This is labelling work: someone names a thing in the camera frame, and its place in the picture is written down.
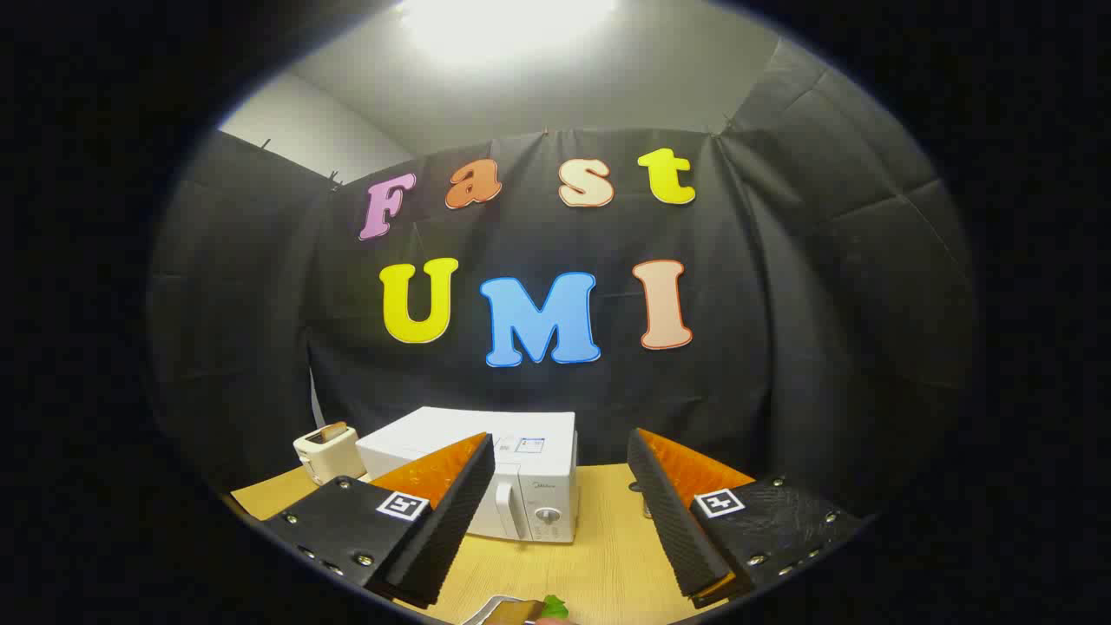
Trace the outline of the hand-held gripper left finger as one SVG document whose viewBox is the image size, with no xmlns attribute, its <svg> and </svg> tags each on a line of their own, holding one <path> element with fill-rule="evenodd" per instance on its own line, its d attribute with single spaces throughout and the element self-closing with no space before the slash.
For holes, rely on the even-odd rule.
<svg viewBox="0 0 1111 625">
<path fill-rule="evenodd" d="M 362 482 L 337 476 L 261 521 L 326 576 L 426 609 L 496 474 L 488 432 Z"/>
</svg>

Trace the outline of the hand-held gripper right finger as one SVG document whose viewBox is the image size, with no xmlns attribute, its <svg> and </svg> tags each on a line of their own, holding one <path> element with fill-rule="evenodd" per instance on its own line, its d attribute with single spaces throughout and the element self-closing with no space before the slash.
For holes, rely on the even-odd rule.
<svg viewBox="0 0 1111 625">
<path fill-rule="evenodd" d="M 793 478 L 750 477 L 643 429 L 628 435 L 627 462 L 679 589 L 698 609 L 780 584 L 864 526 Z"/>
</svg>

